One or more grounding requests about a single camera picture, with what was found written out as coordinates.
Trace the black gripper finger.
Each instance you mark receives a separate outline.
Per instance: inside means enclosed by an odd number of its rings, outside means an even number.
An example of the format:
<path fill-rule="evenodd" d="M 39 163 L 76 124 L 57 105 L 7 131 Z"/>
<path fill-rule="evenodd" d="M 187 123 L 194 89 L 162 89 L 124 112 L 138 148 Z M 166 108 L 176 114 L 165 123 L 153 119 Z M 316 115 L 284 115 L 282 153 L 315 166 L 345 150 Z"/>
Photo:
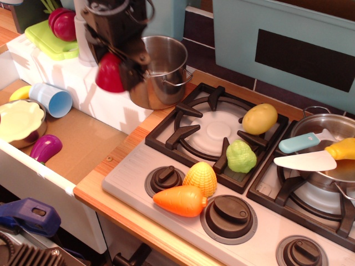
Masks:
<path fill-rule="evenodd" d="M 94 57 L 94 60 L 97 64 L 101 61 L 102 57 L 107 53 L 106 46 L 100 43 L 88 43 L 89 49 Z"/>
<path fill-rule="evenodd" d="M 148 71 L 147 65 L 140 65 L 133 61 L 122 61 L 119 64 L 119 71 L 121 83 L 125 91 L 142 89 L 146 86 L 145 76 Z"/>

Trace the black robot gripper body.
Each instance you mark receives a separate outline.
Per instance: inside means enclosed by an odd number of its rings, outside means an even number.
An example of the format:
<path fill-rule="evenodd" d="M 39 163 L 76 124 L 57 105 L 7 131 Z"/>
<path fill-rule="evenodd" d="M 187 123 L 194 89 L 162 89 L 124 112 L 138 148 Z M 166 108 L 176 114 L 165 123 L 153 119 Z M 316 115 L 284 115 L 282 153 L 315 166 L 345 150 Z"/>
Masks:
<path fill-rule="evenodd" d="M 151 1 L 84 1 L 88 43 L 100 43 L 122 60 L 140 65 L 151 61 L 142 34 L 151 21 L 146 5 Z"/>

